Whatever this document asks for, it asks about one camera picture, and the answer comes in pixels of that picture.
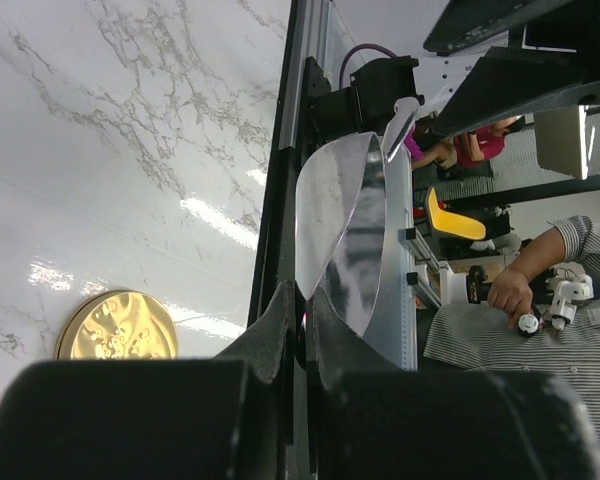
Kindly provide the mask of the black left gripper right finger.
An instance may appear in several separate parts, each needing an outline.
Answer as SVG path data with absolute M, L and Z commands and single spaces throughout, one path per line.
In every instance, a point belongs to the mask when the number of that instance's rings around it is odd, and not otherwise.
M 403 370 L 322 290 L 307 303 L 307 378 L 321 479 L 600 479 L 600 440 L 561 378 Z

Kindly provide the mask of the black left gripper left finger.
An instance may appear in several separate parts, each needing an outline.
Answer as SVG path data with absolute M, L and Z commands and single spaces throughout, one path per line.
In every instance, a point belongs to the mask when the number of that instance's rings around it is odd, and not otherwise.
M 34 364 L 0 403 L 0 479 L 281 479 L 295 286 L 210 359 Z

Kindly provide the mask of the silver metal scoop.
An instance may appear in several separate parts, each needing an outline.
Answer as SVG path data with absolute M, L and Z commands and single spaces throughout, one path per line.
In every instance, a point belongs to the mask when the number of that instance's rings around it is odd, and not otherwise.
M 363 335 L 375 308 L 387 230 L 388 166 L 404 152 L 419 109 L 397 100 L 382 134 L 356 133 L 317 149 L 296 184 L 295 274 L 301 294 L 323 290 Z

